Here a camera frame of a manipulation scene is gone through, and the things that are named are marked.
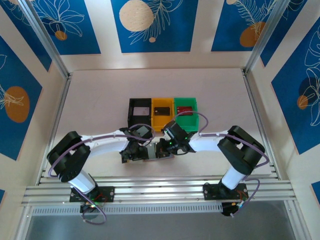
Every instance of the black mounting plate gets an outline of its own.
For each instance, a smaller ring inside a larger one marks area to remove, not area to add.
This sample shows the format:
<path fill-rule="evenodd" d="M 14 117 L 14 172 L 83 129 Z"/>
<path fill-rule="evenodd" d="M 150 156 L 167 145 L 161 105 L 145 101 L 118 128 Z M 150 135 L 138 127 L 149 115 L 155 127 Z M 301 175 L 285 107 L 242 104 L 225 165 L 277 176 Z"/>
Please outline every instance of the black mounting plate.
<path fill-rule="evenodd" d="M 113 203 L 115 198 L 115 187 L 114 186 L 99 186 L 99 192 L 101 196 L 98 196 L 94 199 L 94 202 L 97 203 Z M 87 202 L 82 196 L 79 194 L 74 194 L 71 191 L 70 194 L 70 203 L 83 203 Z"/>
<path fill-rule="evenodd" d="M 221 194 L 220 184 L 205 183 L 202 188 L 204 200 L 245 200 L 249 198 L 245 183 L 239 183 L 234 190 L 229 190 L 227 195 Z"/>

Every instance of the yellow box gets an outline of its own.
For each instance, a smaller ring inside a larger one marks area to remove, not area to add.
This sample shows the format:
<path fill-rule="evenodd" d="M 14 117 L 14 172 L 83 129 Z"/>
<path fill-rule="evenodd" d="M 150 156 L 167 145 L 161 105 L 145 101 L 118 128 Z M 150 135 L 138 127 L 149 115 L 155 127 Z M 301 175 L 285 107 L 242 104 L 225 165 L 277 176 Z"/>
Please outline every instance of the yellow box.
<path fill-rule="evenodd" d="M 155 108 L 170 108 L 170 115 L 155 115 Z M 152 98 L 151 100 L 151 126 L 156 132 L 169 123 L 175 116 L 174 98 Z"/>

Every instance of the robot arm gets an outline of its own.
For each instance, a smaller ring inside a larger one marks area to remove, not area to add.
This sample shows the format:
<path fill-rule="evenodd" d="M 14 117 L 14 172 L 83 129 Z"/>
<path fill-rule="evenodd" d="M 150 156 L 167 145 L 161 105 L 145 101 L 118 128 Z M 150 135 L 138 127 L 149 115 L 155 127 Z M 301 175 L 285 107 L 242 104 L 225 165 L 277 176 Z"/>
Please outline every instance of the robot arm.
<path fill-rule="evenodd" d="M 175 121 L 171 121 L 164 126 L 162 132 L 164 138 L 160 138 L 154 147 L 153 154 L 156 158 L 164 158 L 171 154 L 181 155 L 178 151 L 182 151 L 183 154 L 219 151 L 225 155 L 231 167 L 216 188 L 217 194 L 215 195 L 218 199 L 234 199 L 233 190 L 245 176 L 251 174 L 262 157 L 260 153 L 247 145 L 239 148 L 240 141 L 233 139 L 232 136 L 255 146 L 263 153 L 265 152 L 264 147 L 239 126 L 233 126 L 228 131 L 218 133 L 187 133 Z M 95 136 L 80 136 L 73 131 L 69 132 L 52 149 L 47 159 L 53 165 L 65 151 L 78 144 L 53 169 L 61 182 L 69 182 L 87 196 L 95 198 L 100 194 L 100 190 L 94 179 L 82 170 L 86 160 L 114 151 L 120 152 L 122 162 L 124 160 L 148 159 L 151 155 L 150 148 L 143 144 L 150 140 L 148 137 L 151 135 L 151 131 L 145 126 L 135 130 L 121 128 L 109 134 Z"/>

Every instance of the black box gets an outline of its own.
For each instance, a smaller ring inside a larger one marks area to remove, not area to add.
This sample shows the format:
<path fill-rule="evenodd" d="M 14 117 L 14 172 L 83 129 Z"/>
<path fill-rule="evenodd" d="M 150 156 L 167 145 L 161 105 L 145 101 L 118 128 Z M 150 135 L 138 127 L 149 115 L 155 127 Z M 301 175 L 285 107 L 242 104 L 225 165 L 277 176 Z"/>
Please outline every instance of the black box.
<path fill-rule="evenodd" d="M 130 98 L 128 128 L 135 124 L 151 126 L 151 98 Z"/>

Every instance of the plastic bin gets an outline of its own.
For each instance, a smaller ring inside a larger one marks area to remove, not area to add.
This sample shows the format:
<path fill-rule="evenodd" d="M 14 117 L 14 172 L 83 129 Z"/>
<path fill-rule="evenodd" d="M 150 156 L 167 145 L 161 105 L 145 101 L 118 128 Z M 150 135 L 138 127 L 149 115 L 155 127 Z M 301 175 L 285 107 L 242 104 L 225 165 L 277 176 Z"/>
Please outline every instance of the plastic bin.
<path fill-rule="evenodd" d="M 161 132 L 161 129 L 175 116 L 175 101 L 173 98 L 152 98 L 151 108 L 151 126 L 156 132 Z M 159 115 L 157 115 L 155 108 L 169 108 L 169 111 L 165 111 L 164 114 L 158 113 Z"/>
<path fill-rule="evenodd" d="M 135 124 L 151 125 L 151 98 L 130 98 L 128 128 Z"/>
<path fill-rule="evenodd" d="M 192 107 L 192 111 L 197 112 L 197 100 L 194 97 L 184 98 L 176 97 L 174 99 L 174 114 L 177 115 L 177 107 Z M 197 132 L 199 128 L 199 115 L 193 113 L 192 115 L 177 116 L 175 121 L 186 132 Z"/>

